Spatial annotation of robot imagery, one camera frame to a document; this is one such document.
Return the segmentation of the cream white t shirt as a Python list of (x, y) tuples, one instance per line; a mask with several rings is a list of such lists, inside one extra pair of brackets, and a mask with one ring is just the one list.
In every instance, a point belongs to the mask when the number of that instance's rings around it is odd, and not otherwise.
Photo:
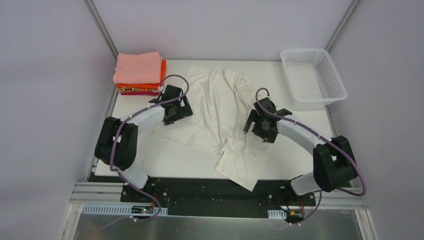
[(187, 99), (192, 116), (167, 126), (158, 125), (157, 137), (181, 146), (220, 156), (215, 170), (253, 191), (269, 156), (269, 145), (243, 129), (254, 109), (255, 89), (243, 73), (191, 65)]

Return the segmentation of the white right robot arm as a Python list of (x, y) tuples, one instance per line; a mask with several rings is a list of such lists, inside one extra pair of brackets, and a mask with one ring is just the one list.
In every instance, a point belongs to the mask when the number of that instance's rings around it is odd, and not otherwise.
[(243, 131), (253, 134), (265, 143), (273, 144), (278, 135), (300, 145), (312, 156), (312, 171), (301, 175), (285, 186), (284, 200), (296, 205), (304, 195), (312, 192), (332, 192), (359, 177), (349, 141), (344, 136), (326, 138), (304, 123), (297, 121), (292, 112), (276, 109), (268, 98), (257, 100)]

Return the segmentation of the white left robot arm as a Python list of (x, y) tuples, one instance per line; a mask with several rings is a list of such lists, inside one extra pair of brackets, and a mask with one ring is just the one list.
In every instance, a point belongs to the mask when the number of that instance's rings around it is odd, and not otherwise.
[(164, 126), (190, 117), (193, 111), (186, 92), (180, 87), (167, 85), (158, 98), (125, 119), (107, 117), (102, 125), (94, 156), (109, 165), (124, 181), (135, 186), (133, 195), (140, 202), (152, 198), (153, 189), (146, 185), (149, 176), (135, 163), (139, 135), (163, 123)]

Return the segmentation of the orange folded t shirt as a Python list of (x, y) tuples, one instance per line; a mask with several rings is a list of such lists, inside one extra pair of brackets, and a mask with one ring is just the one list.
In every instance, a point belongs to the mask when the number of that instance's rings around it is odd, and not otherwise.
[(161, 86), (163, 79), (165, 78), (165, 73), (167, 69), (167, 61), (163, 59), (161, 61), (161, 67), (160, 67), (160, 76), (159, 76), (159, 82), (156, 83), (137, 83), (137, 84), (127, 84), (127, 83), (116, 83), (116, 87), (121, 91), (126, 91), (130, 88), (132, 89), (144, 89), (147, 90), (157, 90), (158, 87)]

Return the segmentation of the magenta folded t shirt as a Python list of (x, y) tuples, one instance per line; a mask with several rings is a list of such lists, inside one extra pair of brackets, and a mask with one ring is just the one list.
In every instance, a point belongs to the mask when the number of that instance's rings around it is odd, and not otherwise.
[(120, 92), (123, 96), (158, 96), (160, 92)]

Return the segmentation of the brown patterned folded t shirt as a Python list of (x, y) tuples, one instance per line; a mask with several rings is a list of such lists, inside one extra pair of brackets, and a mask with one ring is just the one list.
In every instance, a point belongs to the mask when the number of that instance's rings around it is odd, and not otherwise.
[(140, 88), (140, 87), (124, 87), (119, 86), (118, 90), (121, 93), (159, 93), (157, 88)]

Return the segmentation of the pink folded t shirt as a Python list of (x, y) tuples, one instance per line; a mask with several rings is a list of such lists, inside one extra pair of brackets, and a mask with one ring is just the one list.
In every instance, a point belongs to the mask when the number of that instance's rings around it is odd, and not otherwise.
[(119, 53), (113, 82), (115, 84), (157, 83), (160, 79), (162, 60), (159, 52)]

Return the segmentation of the white plastic basket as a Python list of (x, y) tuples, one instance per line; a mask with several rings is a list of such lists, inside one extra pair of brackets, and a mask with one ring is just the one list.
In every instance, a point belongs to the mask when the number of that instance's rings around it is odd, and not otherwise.
[(318, 110), (348, 97), (341, 76), (327, 50), (286, 49), (280, 52), (280, 58), (295, 110)]

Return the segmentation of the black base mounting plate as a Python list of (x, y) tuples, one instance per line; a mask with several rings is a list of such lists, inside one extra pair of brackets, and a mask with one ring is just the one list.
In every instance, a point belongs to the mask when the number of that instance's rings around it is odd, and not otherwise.
[(143, 191), (171, 216), (266, 218), (283, 207), (315, 207), (313, 194), (295, 196), (287, 180), (258, 180), (252, 191), (227, 179), (150, 177)]

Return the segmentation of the aluminium frame rail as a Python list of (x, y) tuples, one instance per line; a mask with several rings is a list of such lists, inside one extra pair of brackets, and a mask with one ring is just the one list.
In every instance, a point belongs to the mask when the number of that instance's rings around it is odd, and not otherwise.
[[(122, 183), (77, 182), (70, 197), (71, 204), (122, 204)], [(368, 210), (365, 197), (357, 197), (340, 190), (323, 192), (320, 209), (324, 210)]]

